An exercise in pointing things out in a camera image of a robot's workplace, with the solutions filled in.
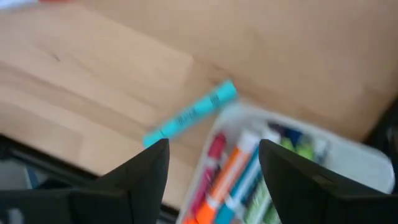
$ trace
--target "marker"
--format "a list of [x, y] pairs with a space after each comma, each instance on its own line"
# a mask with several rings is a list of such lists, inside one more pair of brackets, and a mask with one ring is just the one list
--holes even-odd
[[313, 153], [313, 149], [311, 144], [309, 143], [303, 143], [303, 144], [299, 144], [297, 147], [297, 154], [309, 159], [311, 161], [313, 161], [315, 159], [315, 155]]
[[[272, 142], [280, 143], [280, 134], [277, 131], [267, 129], [264, 133], [264, 139]], [[256, 187], [256, 178], [261, 175], [261, 166], [259, 160], [259, 148], [256, 148], [249, 164], [246, 166], [241, 177], [232, 189], [229, 197], [225, 200], [217, 214], [215, 223], [224, 224], [230, 223], [234, 219], [234, 214], [239, 207], [242, 207], [244, 200], [249, 197], [249, 194]]]
[[264, 215], [263, 223], [264, 224], [278, 224], [280, 222], [278, 213], [276, 211], [275, 205], [271, 204]]
[[237, 92], [231, 81], [226, 81], [211, 93], [198, 100], [193, 105], [185, 108], [175, 118], [167, 121], [155, 131], [144, 137], [144, 147], [148, 148], [160, 139], [172, 139], [190, 126], [228, 104], [237, 97]]
[[224, 169], [221, 170], [203, 205], [199, 208], [196, 215], [199, 224], [213, 223], [218, 207], [223, 202], [235, 180], [242, 173], [259, 141], [260, 137], [256, 132], [247, 129], [243, 130], [231, 157]]
[[315, 154], [314, 161], [318, 164], [323, 164], [328, 156], [328, 141], [322, 138], [314, 138], [313, 152]]
[[183, 224], [198, 224], [198, 221], [194, 218], [187, 218], [184, 220]]
[[250, 203], [246, 216], [244, 217], [244, 221], [247, 224], [260, 223], [270, 203], [271, 196], [268, 192], [266, 181], [262, 178], [256, 188], [253, 200]]
[[205, 161], [205, 170], [202, 174], [201, 181], [197, 190], [197, 194], [193, 199], [191, 212], [196, 214], [199, 206], [202, 205], [206, 197], [206, 191], [209, 189], [211, 181], [213, 180], [215, 173], [220, 163], [221, 154], [226, 145], [226, 138], [223, 133], [218, 133], [208, 151], [208, 157]]
[[[281, 136], [278, 132], [268, 130], [264, 136], [265, 139], [269, 139], [270, 141], [280, 144]], [[268, 192], [268, 188], [266, 185], [266, 181], [262, 176], [260, 183], [257, 186], [257, 189], [253, 195], [253, 200], [249, 205], [248, 212], [245, 216], [244, 221], [246, 223], [260, 223], [262, 218], [264, 217], [265, 212], [268, 209], [268, 206], [271, 202], [271, 196]]]
[[285, 136], [288, 137], [292, 141], [293, 146], [296, 147], [300, 138], [303, 136], [303, 133], [294, 129], [286, 129]]
[[295, 150], [294, 150], [294, 146], [293, 146], [293, 144], [292, 144], [292, 141], [291, 141], [289, 138], [287, 138], [287, 137], [283, 137], [283, 138], [280, 140], [280, 145], [283, 146], [283, 147], [285, 147], [286, 149], [288, 149], [288, 150], [290, 150], [290, 151], [295, 151]]

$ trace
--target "wood grain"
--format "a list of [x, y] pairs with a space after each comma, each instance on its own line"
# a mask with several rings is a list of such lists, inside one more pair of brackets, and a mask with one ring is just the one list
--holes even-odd
[[[398, 93], [395, 2], [83, 0], [0, 12], [0, 131], [97, 174], [214, 86], [360, 140]], [[212, 116], [170, 143], [179, 208]]]

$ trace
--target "marker cap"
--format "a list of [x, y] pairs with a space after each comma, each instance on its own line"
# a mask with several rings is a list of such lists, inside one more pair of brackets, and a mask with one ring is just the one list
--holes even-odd
[[314, 138], [313, 145], [313, 150], [316, 154], [323, 154], [327, 149], [328, 142], [322, 138]]
[[219, 159], [221, 157], [221, 153], [223, 152], [225, 144], [226, 144], [225, 135], [223, 133], [218, 133], [215, 136], [214, 141], [212, 142], [209, 148], [208, 156], [215, 159]]
[[295, 151], [292, 141], [289, 138], [283, 137], [280, 140], [280, 145], [285, 147], [286, 149], [290, 150], [290, 151]]
[[254, 131], [244, 129], [236, 146], [243, 152], [251, 152], [259, 144], [260, 137]]
[[216, 224], [230, 223], [234, 217], [235, 217], [235, 212], [224, 204], [217, 214], [215, 223]]
[[208, 203], [205, 203], [200, 207], [196, 218], [199, 224], [211, 224], [215, 215], [216, 210], [210, 207]]
[[263, 134], [263, 138], [279, 144], [281, 136], [280, 136], [279, 132], [271, 130], [271, 129], [267, 129]]
[[144, 147], [148, 148], [149, 146], [155, 144], [160, 139], [165, 138], [160, 130], [157, 130], [155, 133], [152, 133], [149, 136], [144, 137]]

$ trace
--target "orange marker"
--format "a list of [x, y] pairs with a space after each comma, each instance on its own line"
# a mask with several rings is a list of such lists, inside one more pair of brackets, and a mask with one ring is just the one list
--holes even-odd
[[184, 224], [198, 224], [198, 221], [194, 218], [188, 218], [184, 221]]
[[199, 208], [196, 219], [199, 224], [210, 224], [215, 219], [217, 209], [222, 205], [224, 198], [241, 175], [255, 147], [259, 144], [260, 137], [253, 131], [244, 130], [238, 143], [226, 163], [224, 169], [217, 177], [206, 201]]

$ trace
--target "white plastic tray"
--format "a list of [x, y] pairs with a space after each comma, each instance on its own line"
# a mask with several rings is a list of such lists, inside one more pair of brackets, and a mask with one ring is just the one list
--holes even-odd
[[292, 118], [272, 113], [247, 103], [237, 102], [229, 105], [220, 113], [208, 135], [195, 176], [180, 209], [177, 223], [182, 222], [182, 218], [185, 217], [193, 200], [201, 173], [203, 173], [203, 162], [214, 135], [220, 131], [225, 134], [227, 139], [225, 152], [228, 154], [233, 149], [234, 140], [241, 133], [241, 128], [251, 124], [254, 119], [262, 119], [294, 128], [311, 136], [313, 139], [322, 138], [327, 140], [329, 148], [327, 157], [322, 164], [324, 167], [380, 192], [391, 193], [395, 184], [392, 164], [389, 158], [377, 149], [349, 141], [331, 132]]

